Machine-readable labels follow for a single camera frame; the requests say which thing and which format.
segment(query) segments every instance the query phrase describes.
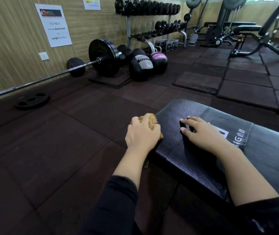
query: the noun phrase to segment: paper sign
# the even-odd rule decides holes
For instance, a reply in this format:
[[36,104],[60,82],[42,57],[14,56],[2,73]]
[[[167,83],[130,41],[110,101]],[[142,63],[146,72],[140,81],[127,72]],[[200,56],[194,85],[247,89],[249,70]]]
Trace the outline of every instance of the paper sign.
[[99,0],[83,0],[85,10],[97,10],[100,11]]
[[50,47],[72,44],[62,7],[42,4],[35,4],[35,6],[40,15]]

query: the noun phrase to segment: medicine ball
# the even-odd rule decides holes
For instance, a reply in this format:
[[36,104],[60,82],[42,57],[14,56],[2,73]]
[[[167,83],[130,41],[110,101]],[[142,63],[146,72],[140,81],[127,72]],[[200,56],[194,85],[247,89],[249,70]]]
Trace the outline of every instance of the medicine ball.
[[133,55],[132,55],[132,50],[128,48],[126,45],[121,44],[117,47],[118,51],[121,52],[125,56],[125,60],[120,61],[120,66],[124,66],[126,64],[129,64]]
[[145,56],[147,56],[145,51],[142,50],[141,48],[134,49],[133,52],[132,52],[132,55],[133,55],[133,57],[135,57],[136,55],[145,55]]
[[153,71],[153,63],[146,55],[136,55],[129,64],[130,77],[134,81],[145,81]]
[[149,59],[153,63],[154,74],[163,74],[168,67],[168,59],[161,52],[154,52],[149,55]]

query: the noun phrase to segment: right hand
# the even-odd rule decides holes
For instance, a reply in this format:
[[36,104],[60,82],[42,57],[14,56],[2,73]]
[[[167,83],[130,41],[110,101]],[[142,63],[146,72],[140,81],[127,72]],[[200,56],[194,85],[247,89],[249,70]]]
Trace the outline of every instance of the right hand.
[[195,129],[195,133],[184,127],[181,128],[181,131],[192,143],[203,150],[216,155],[219,149],[232,145],[215,126],[199,117],[188,116],[188,119],[180,121]]

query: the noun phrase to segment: left hand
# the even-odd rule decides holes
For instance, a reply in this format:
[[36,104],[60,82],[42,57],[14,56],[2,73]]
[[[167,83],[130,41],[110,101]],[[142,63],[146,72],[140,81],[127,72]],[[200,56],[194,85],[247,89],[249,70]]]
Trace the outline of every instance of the left hand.
[[154,124],[154,129],[151,130],[148,122],[149,114],[143,117],[141,123],[138,117],[132,118],[132,124],[128,126],[128,132],[125,137],[128,150],[144,150],[143,152],[148,154],[156,146],[161,133],[160,125]]

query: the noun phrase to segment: pink label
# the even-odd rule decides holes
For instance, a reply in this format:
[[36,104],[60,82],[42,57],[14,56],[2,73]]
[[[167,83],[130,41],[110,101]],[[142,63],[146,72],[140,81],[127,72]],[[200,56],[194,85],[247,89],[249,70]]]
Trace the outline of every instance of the pink label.
[[153,59],[166,59],[167,57],[161,52],[154,52],[151,54]]

